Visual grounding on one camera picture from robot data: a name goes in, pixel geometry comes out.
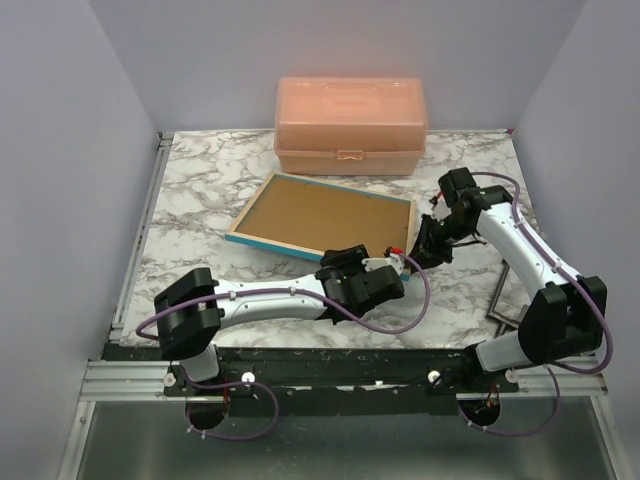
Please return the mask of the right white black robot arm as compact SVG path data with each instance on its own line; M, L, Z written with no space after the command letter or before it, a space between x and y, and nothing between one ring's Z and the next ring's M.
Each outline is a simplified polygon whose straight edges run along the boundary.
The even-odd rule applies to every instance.
M407 261L412 271L449 263L457 241L479 235L498 251L529 296L516 330L464 350L462 384L480 392L494 383L496 372L541 365L567 369L565 358L599 348L604 357L589 371L601 372L613 354L606 285L597 276L579 273L542 240L520 213L518 190L481 187L476 176L458 168L439 179L449 213L441 219L423 215Z

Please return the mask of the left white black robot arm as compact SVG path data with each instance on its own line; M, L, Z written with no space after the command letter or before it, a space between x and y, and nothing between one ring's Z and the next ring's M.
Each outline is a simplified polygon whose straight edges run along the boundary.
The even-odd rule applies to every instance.
M222 380L218 331L266 320L353 321L404 296L404 264L392 250L382 257L362 245L329 250L320 265L314 274L254 284L216 280L207 267L189 271L154 298L161 358L179 362L188 384L209 395Z

